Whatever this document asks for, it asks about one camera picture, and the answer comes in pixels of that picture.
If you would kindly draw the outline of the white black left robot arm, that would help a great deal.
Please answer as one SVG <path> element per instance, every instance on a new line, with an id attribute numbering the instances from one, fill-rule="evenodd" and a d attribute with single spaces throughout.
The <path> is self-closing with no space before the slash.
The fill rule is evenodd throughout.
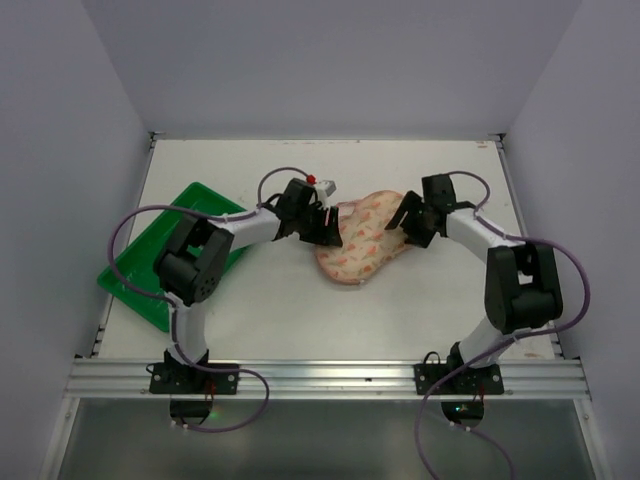
<path id="1" fill-rule="evenodd" d="M 208 361 L 203 304 L 218 287 L 230 254 L 292 234 L 313 245 L 343 245 L 339 210 L 327 203 L 335 190 L 332 180 L 312 184 L 294 178 L 253 211 L 220 217 L 189 211 L 182 216 L 153 265 L 169 304 L 165 363 L 191 367 Z"/>

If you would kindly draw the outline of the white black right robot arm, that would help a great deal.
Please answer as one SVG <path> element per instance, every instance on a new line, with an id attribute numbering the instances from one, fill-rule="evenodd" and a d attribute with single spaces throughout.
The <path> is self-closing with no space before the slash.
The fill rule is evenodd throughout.
<path id="1" fill-rule="evenodd" d="M 385 228 L 401 229 L 406 243 L 420 248 L 437 236 L 450 239 L 484 263 L 485 315 L 451 347 L 447 366 L 491 366 L 520 334 L 538 330 L 563 313 L 554 250 L 483 219 L 480 205 L 457 199 L 451 174 L 424 177 L 422 189 L 404 195 Z"/>

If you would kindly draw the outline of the floral pink laundry bag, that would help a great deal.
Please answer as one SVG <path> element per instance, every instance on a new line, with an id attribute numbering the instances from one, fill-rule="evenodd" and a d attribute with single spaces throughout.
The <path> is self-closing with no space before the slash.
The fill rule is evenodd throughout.
<path id="1" fill-rule="evenodd" d="M 332 281 L 358 285 L 410 248 L 401 229 L 386 230 L 404 195 L 382 190 L 359 200 L 340 202 L 341 247 L 316 246 L 320 269 Z"/>

